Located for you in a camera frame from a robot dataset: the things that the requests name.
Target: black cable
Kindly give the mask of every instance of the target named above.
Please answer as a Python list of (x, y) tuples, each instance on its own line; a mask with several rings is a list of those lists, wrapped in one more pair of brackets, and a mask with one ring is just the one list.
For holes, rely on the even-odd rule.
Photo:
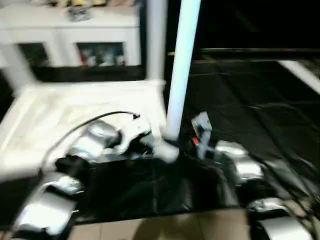
[(96, 121), (100, 118), (103, 117), (107, 117), (110, 115), (115, 115), (115, 114), (131, 114), (133, 115), (134, 118), (138, 118), (140, 115), (131, 111), (112, 111), (112, 112), (107, 112), (98, 116), (95, 116), (93, 118), (88, 119), (87, 121), (84, 121), (83, 123), (75, 126), (74, 128), (72, 128), (71, 130), (69, 130), (65, 135), (63, 135), (54, 145), (52, 145), (44, 154), (42, 161), (41, 161), (41, 166), (39, 168), (38, 171), (38, 176), (41, 177), (43, 175), (43, 169), (47, 163), (48, 157), (50, 156), (50, 154), (70, 135), (72, 134), (74, 131), (78, 130), (79, 128), (82, 128), (83, 126)]
[[(290, 197), (292, 198), (292, 200), (299, 205), (299, 207), (303, 210), (303, 212), (306, 215), (306, 219), (310, 222), (311, 224), (311, 228), (312, 228), (312, 236), (314, 237), (314, 239), (318, 239), (317, 236), (317, 229), (316, 229), (316, 225), (315, 225), (315, 221), (313, 219), (313, 211), (312, 210), (307, 210), (306, 207), (301, 203), (301, 201), (299, 200), (299, 197), (293, 192), (291, 191), (290, 188), (287, 188), (284, 186), (283, 180), (279, 177), (279, 175), (277, 174), (277, 172), (274, 170), (274, 168), (272, 166), (270, 166), (268, 163), (266, 163), (266, 161), (264, 161), (262, 158), (258, 157), (255, 154), (250, 153), (249, 154), (252, 159), (256, 160), (258, 163), (262, 164), (265, 168), (267, 168), (268, 172), (273, 176), (273, 178), (276, 180), (276, 182), (283, 188), (285, 189)], [(296, 216), (298, 221), (305, 226), (305, 224), (303, 224), (303, 222), (301, 221), (301, 219), (298, 218), (298, 216)]]

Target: white pole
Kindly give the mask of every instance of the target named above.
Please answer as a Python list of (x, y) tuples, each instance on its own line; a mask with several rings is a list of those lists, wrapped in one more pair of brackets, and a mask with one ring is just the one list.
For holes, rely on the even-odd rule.
[(14, 43), (10, 33), (3, 27), (1, 22), (0, 54), (2, 54), (7, 63), (3, 71), (15, 96), (19, 95), (24, 87), (38, 83), (18, 46)]
[(201, 0), (182, 0), (175, 45), (166, 135), (177, 139), (184, 109)]
[(166, 54), (167, 0), (147, 2), (147, 63), (146, 78), (163, 80)]
[(312, 88), (316, 93), (320, 94), (320, 79), (313, 72), (297, 61), (282, 60), (278, 62)]

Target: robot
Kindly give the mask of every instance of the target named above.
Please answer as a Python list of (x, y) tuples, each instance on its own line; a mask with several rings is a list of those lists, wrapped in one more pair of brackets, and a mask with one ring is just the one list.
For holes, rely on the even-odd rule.
[[(197, 138), (193, 138), (199, 160), (212, 152), (224, 162), (224, 173), (240, 205), (247, 210), (251, 239), (312, 240), (314, 236), (292, 214), (267, 181), (261, 164), (246, 149), (234, 142), (218, 141), (209, 146), (211, 125), (206, 113), (192, 120)], [(55, 162), (56, 171), (43, 173), (40, 184), (26, 200), (12, 228), (13, 240), (64, 240), (74, 225), (79, 208), (85, 208), (92, 191), (91, 169), (99, 164), (137, 159), (139, 153), (127, 151), (138, 141), (154, 157), (174, 162), (179, 149), (163, 139), (155, 139), (150, 124), (141, 116), (120, 130), (102, 120), (90, 122)]]

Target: tile floor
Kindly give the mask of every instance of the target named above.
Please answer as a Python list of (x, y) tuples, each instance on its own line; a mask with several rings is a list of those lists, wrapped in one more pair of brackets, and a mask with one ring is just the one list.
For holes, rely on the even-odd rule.
[(240, 209), (80, 225), (73, 228), (69, 237), (69, 240), (249, 239), (245, 214)]

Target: silver metal part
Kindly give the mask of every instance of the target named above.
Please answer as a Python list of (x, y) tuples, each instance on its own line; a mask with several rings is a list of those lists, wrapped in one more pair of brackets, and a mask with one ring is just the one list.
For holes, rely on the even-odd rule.
[(69, 155), (81, 157), (88, 162), (96, 162), (104, 149), (118, 139), (118, 131), (110, 124), (97, 120), (90, 124), (75, 140)]
[(283, 205), (282, 200), (276, 197), (255, 200), (251, 202), (247, 208), (258, 213), (265, 213), (278, 209), (283, 209), (288, 212), (288, 209)]
[(166, 163), (173, 163), (179, 155), (179, 148), (169, 144), (162, 138), (154, 138), (151, 134), (140, 139), (140, 142), (152, 148), (153, 156)]
[(206, 111), (201, 112), (198, 116), (191, 120), (193, 129), (200, 139), (200, 143), (196, 146), (197, 156), (200, 159), (205, 159), (206, 152), (212, 148), (209, 147), (209, 141), (211, 138), (212, 126)]
[[(49, 192), (49, 186), (65, 193), (65, 197)], [(47, 174), (23, 206), (13, 225), (13, 231), (46, 228), (50, 235), (60, 234), (77, 204), (68, 196), (81, 193), (83, 190), (82, 184), (75, 178), (60, 172)]]
[(294, 217), (284, 216), (259, 221), (270, 240), (312, 240), (311, 234)]
[(37, 201), (29, 202), (16, 221), (15, 230), (33, 227), (46, 229), (53, 236), (59, 235), (70, 220), (76, 202), (62, 196), (45, 192)]
[(247, 150), (240, 144), (219, 141), (215, 147), (215, 151), (227, 155), (232, 160), (237, 185), (241, 185), (250, 179), (263, 178), (263, 172), (259, 163), (254, 161), (248, 155)]
[(140, 116), (128, 125), (121, 128), (121, 143), (114, 147), (114, 153), (123, 154), (129, 147), (130, 142), (140, 134), (147, 134), (151, 131), (150, 123), (144, 117)]

